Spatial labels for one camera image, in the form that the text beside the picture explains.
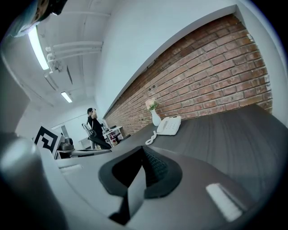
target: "black shirt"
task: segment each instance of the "black shirt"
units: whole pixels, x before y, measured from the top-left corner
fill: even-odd
[[[97,136],[103,136],[101,125],[96,118],[92,119],[92,117],[89,116],[88,122],[89,122],[90,126],[92,127],[92,129],[96,132]]]

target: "phone cord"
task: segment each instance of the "phone cord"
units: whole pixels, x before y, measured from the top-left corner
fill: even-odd
[[[147,140],[145,142],[146,145],[151,145],[153,143],[153,141],[155,140],[155,138],[157,137],[157,133],[155,131],[153,131],[154,135],[151,136],[151,139]]]

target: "black and white logo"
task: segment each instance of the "black and white logo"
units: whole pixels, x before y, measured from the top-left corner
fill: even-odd
[[[57,144],[58,136],[51,131],[45,129],[43,126],[40,127],[34,143],[40,148],[46,148],[53,153]]]

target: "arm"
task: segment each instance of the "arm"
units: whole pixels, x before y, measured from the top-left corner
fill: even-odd
[[[93,109],[93,114],[91,115],[92,119],[97,119],[96,110]]]

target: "brick wall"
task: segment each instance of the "brick wall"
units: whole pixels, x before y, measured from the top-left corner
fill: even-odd
[[[233,15],[219,18],[177,41],[121,95],[105,119],[134,134],[152,123],[145,108],[156,98],[160,117],[183,119],[257,103],[269,112],[269,76],[257,45]]]

